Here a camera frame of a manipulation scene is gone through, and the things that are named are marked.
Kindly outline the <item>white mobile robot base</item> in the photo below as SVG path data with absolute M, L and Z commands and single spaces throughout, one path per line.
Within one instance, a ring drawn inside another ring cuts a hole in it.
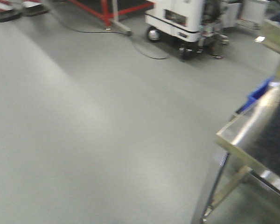
M 146 38 L 159 42 L 164 35 L 181 41 L 182 60 L 207 51 L 221 59 L 222 46 L 228 37 L 222 33 L 222 15 L 227 5 L 223 0 L 154 0 L 154 7 L 145 12 L 149 25 Z

